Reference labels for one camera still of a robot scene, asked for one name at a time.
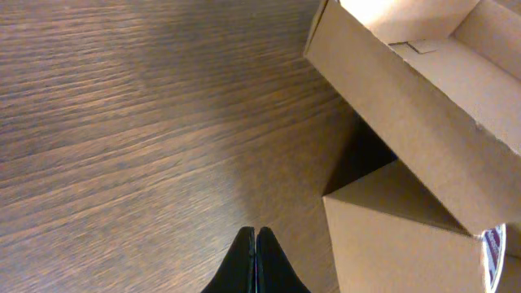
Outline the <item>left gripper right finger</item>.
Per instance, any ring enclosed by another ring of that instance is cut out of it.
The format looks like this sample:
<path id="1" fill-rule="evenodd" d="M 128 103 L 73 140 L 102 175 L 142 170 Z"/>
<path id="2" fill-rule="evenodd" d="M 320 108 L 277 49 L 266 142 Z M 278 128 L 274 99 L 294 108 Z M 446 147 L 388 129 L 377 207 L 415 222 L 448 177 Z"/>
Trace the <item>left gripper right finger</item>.
<path id="1" fill-rule="evenodd" d="M 262 227 L 256 237 L 256 291 L 310 293 L 287 259 L 274 232 Z"/>

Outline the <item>cream masking tape roll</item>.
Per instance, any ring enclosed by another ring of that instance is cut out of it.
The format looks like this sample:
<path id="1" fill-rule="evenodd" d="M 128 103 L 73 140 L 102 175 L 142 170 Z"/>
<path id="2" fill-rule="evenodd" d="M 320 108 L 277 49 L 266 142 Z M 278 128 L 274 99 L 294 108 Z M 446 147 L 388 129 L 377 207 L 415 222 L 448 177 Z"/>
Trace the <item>cream masking tape roll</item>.
<path id="1" fill-rule="evenodd" d="M 506 224 L 500 224 L 481 234 L 484 257 L 486 293 L 497 291 L 506 254 Z"/>

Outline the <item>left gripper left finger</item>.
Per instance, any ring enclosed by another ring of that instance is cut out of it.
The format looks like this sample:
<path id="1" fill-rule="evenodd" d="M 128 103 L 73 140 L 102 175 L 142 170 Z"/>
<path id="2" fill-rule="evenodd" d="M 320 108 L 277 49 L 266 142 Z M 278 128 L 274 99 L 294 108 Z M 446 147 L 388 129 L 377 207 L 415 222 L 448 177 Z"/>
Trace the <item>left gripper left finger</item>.
<path id="1" fill-rule="evenodd" d="M 212 280 L 201 293 L 254 293 L 256 291 L 255 230 L 239 229 Z"/>

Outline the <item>cardboard box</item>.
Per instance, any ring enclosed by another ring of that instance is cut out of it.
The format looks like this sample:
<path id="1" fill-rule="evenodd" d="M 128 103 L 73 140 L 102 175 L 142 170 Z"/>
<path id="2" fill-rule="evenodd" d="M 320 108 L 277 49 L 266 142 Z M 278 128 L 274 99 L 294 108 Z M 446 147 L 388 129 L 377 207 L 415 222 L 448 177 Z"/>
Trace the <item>cardboard box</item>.
<path id="1" fill-rule="evenodd" d="M 340 290 L 485 292 L 505 223 L 519 291 L 519 2 L 323 1 L 304 56 L 379 138 L 323 199 Z"/>

